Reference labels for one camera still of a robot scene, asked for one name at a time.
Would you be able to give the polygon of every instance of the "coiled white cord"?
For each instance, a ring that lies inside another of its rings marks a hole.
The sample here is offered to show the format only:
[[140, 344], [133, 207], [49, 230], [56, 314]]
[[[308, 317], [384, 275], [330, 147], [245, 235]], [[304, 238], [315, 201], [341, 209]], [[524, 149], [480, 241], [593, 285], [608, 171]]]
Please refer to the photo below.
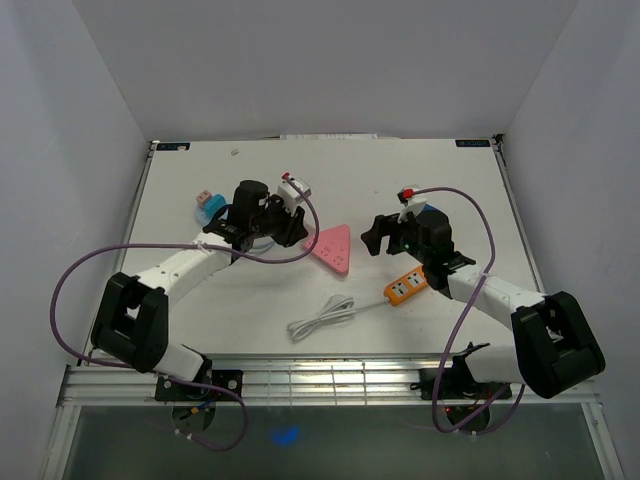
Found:
[[322, 310], [312, 317], [291, 322], [287, 325], [287, 332], [289, 332], [291, 340], [294, 343], [298, 343], [322, 327], [350, 322], [356, 313], [369, 310], [378, 305], [384, 305], [388, 301], [389, 299], [385, 297], [384, 300], [365, 305], [364, 307], [354, 308], [355, 302], [353, 297], [333, 295]]

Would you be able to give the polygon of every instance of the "cable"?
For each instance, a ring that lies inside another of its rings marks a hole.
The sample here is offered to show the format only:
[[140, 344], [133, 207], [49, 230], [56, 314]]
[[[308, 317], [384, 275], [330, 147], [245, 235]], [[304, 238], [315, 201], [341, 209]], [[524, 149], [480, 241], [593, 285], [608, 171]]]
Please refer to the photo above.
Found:
[[[78, 260], [76, 260], [69, 268], [67, 268], [67, 270], [65, 270], [65, 272], [62, 274], [62, 276], [60, 277], [60, 279], [58, 280], [58, 283], [56, 284], [54, 290], [53, 290], [53, 294], [51, 295], [51, 303], [49, 305], [49, 326], [51, 327], [51, 332], [53, 333], [53, 337], [55, 338], [56, 342], [58, 342], [58, 345], [60, 345], [60, 347], [62, 347], [62, 349], [64, 351], [66, 351], [67, 353], [73, 355], [74, 357], [78, 358], [81, 361], [84, 362], [88, 362], [88, 363], [94, 363], [96, 365], [103, 365], [106, 367], [117, 367], [117, 368], [131, 368], [129, 365], [126, 365], [124, 363], [119, 363], [119, 362], [111, 362], [108, 360], [100, 360], [97, 358], [92, 358], [88, 355], [84, 355], [81, 352], [78, 352], [77, 350], [75, 350], [74, 348], [72, 348], [68, 343], [66, 343], [64, 341], [64, 339], [62, 338], [62, 335], [60, 335], [60, 331], [58, 330], [58, 323], [57, 323], [57, 319], [56, 319], [56, 309], [58, 306], [58, 300], [60, 298], [60, 292], [62, 290], [62, 287], [64, 285], [64, 283], [66, 282], [66, 280], [69, 278], [69, 275], [71, 275], [76, 268], [78, 268], [80, 265], [82, 265], [84, 262], [86, 262], [87, 260], [90, 260], [91, 258], [98, 256], [102, 253], [107, 253], [107, 252], [113, 252], [116, 250], [123, 250], [123, 249], [142, 249], [142, 248], [151, 248], [151, 249], [177, 249], [177, 250], [196, 250], [196, 249], [200, 249], [200, 248], [204, 248], [205, 250], [218, 250], [218, 251], [222, 251], [222, 252], [227, 252], [227, 253], [231, 253], [234, 255], [237, 255], [239, 257], [243, 257], [243, 258], [247, 258], [249, 260], [252, 260], [254, 262], [258, 262], [258, 263], [264, 263], [264, 264], [269, 264], [269, 265], [281, 265], [281, 264], [285, 264], [285, 263], [291, 263], [291, 262], [295, 262], [297, 260], [300, 260], [304, 257], [306, 257], [307, 255], [309, 255], [312, 250], [315, 248], [316, 244], [318, 243], [318, 237], [320, 234], [320, 220], [318, 219], [318, 213], [316, 212], [316, 209], [314, 208], [313, 204], [311, 203], [311, 201], [309, 200], [309, 197], [300, 189], [296, 186], [296, 184], [289, 178], [289, 176], [283, 177], [284, 180], [291, 185], [291, 187], [298, 193], [298, 195], [300, 195], [300, 197], [302, 198], [302, 200], [307, 204], [307, 206], [309, 207], [309, 211], [311, 212], [311, 215], [313, 216], [313, 221], [315, 224], [315, 234], [313, 237], [313, 242], [311, 242], [311, 245], [309, 245], [309, 248], [305, 251], [303, 251], [302, 253], [295, 255], [293, 257], [290, 258], [283, 258], [283, 259], [265, 259], [265, 258], [260, 258], [260, 257], [256, 257], [255, 255], [250, 255], [248, 253], [245, 252], [241, 252], [238, 250], [234, 250], [232, 248], [227, 248], [227, 247], [221, 247], [218, 245], [207, 245], [207, 244], [194, 244], [194, 243], [123, 243], [123, 244], [117, 244], [117, 245], [110, 245], [107, 247], [102, 247], [102, 248], [98, 248], [97, 250], [94, 250], [92, 252], [87, 253], [86, 255], [82, 256], [81, 258], [79, 258]], [[187, 386], [194, 386], [194, 387], [199, 387], [199, 388], [204, 388], [207, 390], [212, 390], [212, 391], [218, 391], [221, 393], [224, 393], [225, 395], [229, 395], [231, 398], [233, 398], [235, 401], [237, 401], [243, 411], [243, 416], [244, 416], [244, 424], [242, 427], [242, 432], [240, 433], [239, 437], [233, 441], [230, 445], [226, 446], [226, 447], [218, 447], [212, 444], [209, 444], [208, 442], [202, 440], [202, 439], [198, 439], [196, 437], [194, 437], [194, 439], [198, 442], [201, 443], [202, 445], [205, 445], [208, 448], [211, 448], [212, 450], [215, 451], [221, 451], [221, 452], [225, 452], [227, 450], [230, 450], [232, 448], [234, 448], [236, 445], [238, 445], [238, 443], [240, 443], [242, 441], [242, 439], [244, 438], [246, 431], [249, 427], [249, 415], [247, 412], [247, 408], [246, 405], [244, 404], [244, 402], [242, 401], [242, 399], [236, 395], [235, 393], [233, 393], [230, 390], [227, 390], [225, 388], [221, 388], [221, 387], [216, 387], [213, 385], [206, 385], [203, 383], [194, 383], [194, 382], [188, 382], [186, 380], [181, 380], [179, 378], [171, 378], [172, 381], [176, 382], [176, 383], [180, 383], [183, 385], [187, 385]]]
[[[431, 192], [451, 192], [451, 193], [455, 193], [457, 195], [461, 195], [462, 197], [466, 198], [469, 202], [471, 202], [471, 204], [475, 207], [476, 211], [480, 215], [480, 219], [482, 220], [482, 223], [484, 224], [484, 228], [487, 231], [487, 237], [489, 239], [489, 249], [490, 249], [489, 262], [487, 263], [487, 266], [485, 267], [484, 271], [482, 272], [482, 276], [480, 277], [480, 281], [478, 282], [478, 285], [476, 285], [476, 288], [473, 290], [473, 293], [471, 294], [471, 298], [469, 298], [469, 301], [464, 306], [464, 309], [462, 310], [462, 313], [460, 313], [460, 316], [458, 317], [458, 320], [456, 321], [456, 324], [454, 325], [453, 330], [451, 331], [451, 335], [449, 335], [449, 339], [447, 340], [447, 343], [446, 343], [446, 345], [444, 347], [444, 351], [442, 352], [442, 357], [440, 357], [440, 363], [438, 364], [438, 371], [436, 373], [436, 378], [435, 378], [435, 382], [434, 382], [434, 385], [433, 385], [433, 392], [432, 392], [432, 396], [431, 396], [431, 398], [432, 398], [432, 400], [431, 400], [431, 420], [433, 421], [433, 425], [441, 433], [453, 433], [453, 432], [458, 431], [460, 428], [466, 426], [469, 422], [471, 422], [471, 420], [473, 420], [478, 415], [480, 415], [482, 412], [484, 412], [487, 408], [489, 408], [489, 406], [495, 400], [500, 398], [500, 396], [507, 390], [507, 388], [509, 388], [509, 384], [504, 384], [502, 387], [500, 387], [498, 389], [498, 391], [495, 392], [491, 398], [487, 399], [487, 401], [484, 402], [480, 408], [478, 408], [471, 415], [465, 417], [463, 420], [461, 420], [460, 422], [456, 423], [452, 427], [447, 428], [447, 427], [443, 427], [442, 425], [440, 425], [440, 422], [438, 421], [438, 396], [440, 394], [440, 383], [442, 382], [442, 375], [444, 374], [444, 366], [445, 366], [445, 363], [446, 363], [447, 359], [449, 358], [449, 354], [451, 353], [451, 348], [453, 347], [453, 342], [455, 341], [456, 336], [458, 335], [458, 332], [460, 331], [460, 327], [462, 327], [462, 324], [464, 323], [465, 319], [467, 318], [467, 315], [469, 314], [469, 311], [471, 310], [471, 308], [473, 307], [474, 303], [476, 302], [476, 300], [478, 298], [478, 295], [480, 294], [480, 290], [482, 290], [482, 286], [484, 285], [485, 281], [487, 280], [487, 275], [489, 274], [489, 271], [491, 270], [491, 267], [493, 267], [493, 264], [496, 261], [496, 244], [495, 244], [495, 240], [493, 238], [493, 233], [491, 231], [491, 227], [489, 226], [489, 221], [487, 220], [487, 216], [483, 212], [483, 210], [480, 207], [480, 205], [478, 204], [478, 202], [476, 202], [476, 200], [473, 197], [471, 197], [471, 195], [469, 195], [468, 193], [463, 192], [462, 190], [458, 190], [457, 188], [452, 188], [452, 187], [424, 188], [424, 189], [421, 189], [421, 190], [414, 191], [413, 195], [419, 195], [419, 194], [431, 193]], [[513, 403], [511, 408], [509, 409], [509, 412], [507, 412], [507, 414], [504, 417], [502, 417], [495, 425], [493, 425], [490, 428], [487, 428], [486, 430], [482, 430], [481, 432], [474, 432], [474, 433], [477, 434], [477, 435], [485, 435], [487, 433], [491, 433], [491, 432], [497, 430], [498, 428], [503, 426], [505, 423], [507, 423], [509, 421], [509, 419], [515, 413], [515, 410], [518, 408], [518, 405], [520, 404], [520, 400], [522, 400], [522, 395], [524, 394], [524, 389], [525, 389], [525, 386], [523, 385], [522, 388], [520, 389], [520, 392], [519, 392], [518, 396], [516, 397], [515, 402]]]
[[289, 332], [291, 340], [294, 343], [298, 343], [322, 327], [347, 323], [353, 320], [356, 313], [369, 310], [378, 305], [384, 305], [387, 302], [389, 302], [389, 299], [385, 298], [382, 301], [365, 305], [364, 307], [354, 308], [353, 297], [333, 295], [317, 314], [287, 325], [287, 332]]

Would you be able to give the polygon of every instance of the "power strip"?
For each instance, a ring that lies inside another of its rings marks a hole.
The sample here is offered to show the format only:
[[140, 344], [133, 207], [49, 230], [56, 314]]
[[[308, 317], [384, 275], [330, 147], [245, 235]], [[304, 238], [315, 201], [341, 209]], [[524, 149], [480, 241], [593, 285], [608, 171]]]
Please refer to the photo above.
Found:
[[391, 306], [397, 307], [428, 286], [422, 266], [419, 266], [387, 285], [383, 295], [389, 299]]

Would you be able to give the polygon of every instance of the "red triangle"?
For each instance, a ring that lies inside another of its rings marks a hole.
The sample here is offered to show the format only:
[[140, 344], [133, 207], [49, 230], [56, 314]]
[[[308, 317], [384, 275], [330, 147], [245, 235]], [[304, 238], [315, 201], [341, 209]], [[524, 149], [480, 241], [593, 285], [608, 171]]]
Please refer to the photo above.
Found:
[[[304, 243], [304, 248], [309, 248], [312, 242], [313, 237]], [[311, 253], [334, 272], [347, 275], [349, 273], [350, 249], [351, 230], [349, 225], [338, 225], [320, 232], [318, 243]]]

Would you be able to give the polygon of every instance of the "gray wall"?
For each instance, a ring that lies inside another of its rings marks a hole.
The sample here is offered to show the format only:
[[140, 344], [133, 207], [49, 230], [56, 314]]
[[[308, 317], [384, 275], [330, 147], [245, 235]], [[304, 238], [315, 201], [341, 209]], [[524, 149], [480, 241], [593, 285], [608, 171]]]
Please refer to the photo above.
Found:
[[[146, 144], [70, 0], [0, 2], [0, 475], [35, 478], [64, 366], [47, 310], [82, 253], [121, 236]], [[111, 258], [70, 282], [84, 344]]]
[[74, 0], [148, 139], [489, 136], [576, 0]]
[[607, 370], [604, 414], [640, 477], [640, 4], [580, 0], [507, 132], [547, 290], [582, 302]]

